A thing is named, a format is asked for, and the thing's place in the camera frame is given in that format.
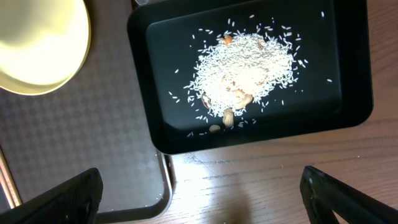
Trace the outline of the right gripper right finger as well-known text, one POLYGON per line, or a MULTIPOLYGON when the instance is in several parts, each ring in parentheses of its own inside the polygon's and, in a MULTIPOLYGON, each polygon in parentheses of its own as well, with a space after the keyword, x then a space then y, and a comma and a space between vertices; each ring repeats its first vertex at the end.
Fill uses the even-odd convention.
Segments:
POLYGON ((314 168, 304 167, 300 192, 310 223, 397 223, 397 210, 314 168))

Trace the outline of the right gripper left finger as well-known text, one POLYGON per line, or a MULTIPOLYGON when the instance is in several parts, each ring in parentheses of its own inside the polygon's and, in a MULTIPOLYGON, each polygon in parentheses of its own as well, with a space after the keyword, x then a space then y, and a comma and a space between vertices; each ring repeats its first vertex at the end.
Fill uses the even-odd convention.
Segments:
POLYGON ((96 220, 103 194, 97 168, 90 168, 1 214, 1 223, 82 223, 96 220))

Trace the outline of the wooden chopstick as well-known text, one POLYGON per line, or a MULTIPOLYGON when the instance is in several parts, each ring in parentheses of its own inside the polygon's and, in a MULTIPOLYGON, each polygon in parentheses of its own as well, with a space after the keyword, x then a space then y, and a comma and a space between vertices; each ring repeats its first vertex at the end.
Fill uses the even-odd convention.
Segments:
POLYGON ((21 197, 12 177, 3 151, 1 150, 1 187, 5 193, 6 200, 11 209, 22 204, 21 197))

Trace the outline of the yellow round plate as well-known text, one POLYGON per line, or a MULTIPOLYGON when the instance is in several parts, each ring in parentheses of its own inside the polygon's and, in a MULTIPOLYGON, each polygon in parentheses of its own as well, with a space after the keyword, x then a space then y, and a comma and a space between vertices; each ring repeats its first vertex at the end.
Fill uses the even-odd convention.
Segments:
POLYGON ((1 1, 1 88, 43 95, 83 66, 91 44, 84 0, 1 1))

